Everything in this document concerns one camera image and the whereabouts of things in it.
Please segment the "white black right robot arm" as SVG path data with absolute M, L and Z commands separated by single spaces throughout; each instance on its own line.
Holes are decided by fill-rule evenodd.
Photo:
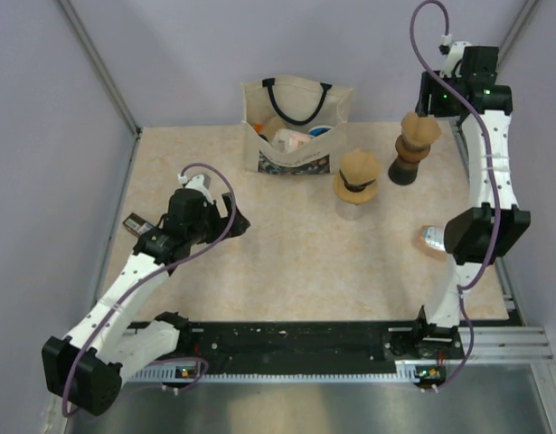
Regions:
M 513 190 L 508 151 L 513 99 L 510 87 L 496 81 L 498 48 L 445 40 L 439 49 L 444 65 L 423 72 L 417 112 L 458 119 L 466 141 L 469 196 L 466 210 L 444 229 L 445 282 L 420 309 L 410 332 L 410 347 L 423 358 L 457 342 L 459 322 L 467 317 L 466 296 L 531 223 Z

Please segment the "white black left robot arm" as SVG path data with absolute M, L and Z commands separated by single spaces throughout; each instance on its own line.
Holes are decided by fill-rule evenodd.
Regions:
M 193 246 L 206 250 L 241 236 L 250 222 L 240 213 L 235 194 L 222 197 L 227 216 L 202 187 L 176 190 L 158 225 L 143 234 L 105 295 L 64 337 L 42 347 L 48 390 L 61 398 L 63 416 L 76 410 L 99 416 L 115 402 L 123 385 L 159 357 L 184 358 L 192 335 L 179 316 L 166 313 L 137 335 L 125 332 L 147 298 L 182 264 L 196 258 Z

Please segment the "wooden dripper stand disc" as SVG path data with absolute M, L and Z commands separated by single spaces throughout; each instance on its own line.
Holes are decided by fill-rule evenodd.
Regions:
M 377 180 L 372 180 L 365 185 L 350 185 L 344 182 L 340 174 L 337 174 L 333 181 L 333 190 L 343 202 L 362 205 L 368 203 L 378 193 L 379 183 Z

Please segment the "brown paper coffee filter stack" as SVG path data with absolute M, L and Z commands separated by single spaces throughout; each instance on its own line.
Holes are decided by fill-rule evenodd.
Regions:
M 432 145 L 441 136 L 441 129 L 434 118 L 409 112 L 401 121 L 401 134 L 408 144 L 424 147 Z

